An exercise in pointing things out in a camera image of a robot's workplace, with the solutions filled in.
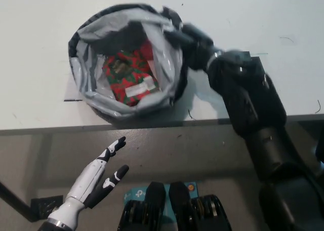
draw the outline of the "trash bag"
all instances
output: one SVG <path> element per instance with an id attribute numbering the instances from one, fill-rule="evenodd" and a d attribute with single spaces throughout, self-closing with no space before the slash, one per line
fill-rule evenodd
<path id="1" fill-rule="evenodd" d="M 172 10 L 142 4 L 113 6 L 86 21 L 68 44 L 84 101 L 117 119 L 171 107 L 186 87 L 188 67 L 163 30 L 180 24 Z"/>

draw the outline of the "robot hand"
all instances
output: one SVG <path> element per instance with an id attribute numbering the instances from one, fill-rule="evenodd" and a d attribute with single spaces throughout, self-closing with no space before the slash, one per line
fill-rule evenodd
<path id="1" fill-rule="evenodd" d="M 39 231 L 74 231 L 77 228 L 80 211 L 95 207 L 113 190 L 129 170 L 127 165 L 123 165 L 103 183 L 98 184 L 98 182 L 109 158 L 116 155 L 116 151 L 126 145 L 125 139 L 126 137 L 122 137 L 115 141 L 85 167 L 67 194 L 63 205 L 49 215 Z"/>

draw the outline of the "green pattern on wrapping paper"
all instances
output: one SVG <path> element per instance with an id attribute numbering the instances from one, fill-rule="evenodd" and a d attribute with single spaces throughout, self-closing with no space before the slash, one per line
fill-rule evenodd
<path id="1" fill-rule="evenodd" d="M 128 75 L 127 77 L 125 77 L 125 79 L 128 82 L 136 83 L 136 78 L 134 77 L 133 74 Z"/>

